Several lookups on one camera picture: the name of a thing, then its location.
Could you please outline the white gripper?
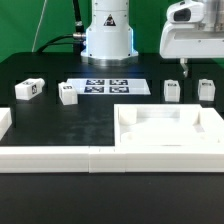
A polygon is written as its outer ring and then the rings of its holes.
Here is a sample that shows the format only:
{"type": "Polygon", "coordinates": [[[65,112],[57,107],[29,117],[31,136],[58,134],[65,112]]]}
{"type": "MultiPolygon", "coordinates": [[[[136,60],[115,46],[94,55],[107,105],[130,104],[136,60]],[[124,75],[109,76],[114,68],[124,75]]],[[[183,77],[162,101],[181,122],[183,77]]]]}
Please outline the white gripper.
{"type": "Polygon", "coordinates": [[[180,0],[168,7],[160,40],[163,58],[224,58],[224,0],[180,0]]]}

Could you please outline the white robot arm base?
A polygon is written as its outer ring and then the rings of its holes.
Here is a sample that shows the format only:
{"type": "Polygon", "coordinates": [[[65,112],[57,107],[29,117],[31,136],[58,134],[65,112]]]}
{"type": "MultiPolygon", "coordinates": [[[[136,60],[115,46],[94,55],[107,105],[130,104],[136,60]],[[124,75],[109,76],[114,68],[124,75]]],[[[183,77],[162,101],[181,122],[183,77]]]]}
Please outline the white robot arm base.
{"type": "Polygon", "coordinates": [[[99,66],[119,66],[138,60],[129,25],[129,0],[92,0],[92,22],[86,29],[86,48],[81,59],[99,66]]]}

